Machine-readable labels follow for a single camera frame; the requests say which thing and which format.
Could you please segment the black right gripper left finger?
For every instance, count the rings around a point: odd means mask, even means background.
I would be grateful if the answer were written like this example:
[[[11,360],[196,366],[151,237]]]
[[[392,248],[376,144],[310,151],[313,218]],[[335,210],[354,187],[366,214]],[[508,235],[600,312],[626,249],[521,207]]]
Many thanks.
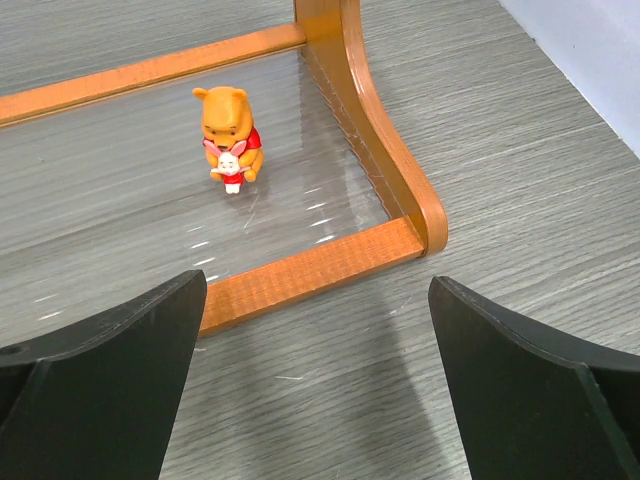
[[[188,270],[1,351],[5,479],[156,479],[204,311]]]

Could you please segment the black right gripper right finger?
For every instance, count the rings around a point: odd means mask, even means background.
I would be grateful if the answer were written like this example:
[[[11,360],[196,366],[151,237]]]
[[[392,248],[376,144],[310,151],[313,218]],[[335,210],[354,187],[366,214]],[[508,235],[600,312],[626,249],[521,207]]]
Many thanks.
[[[474,479],[636,479],[639,358],[436,276],[431,319]]]

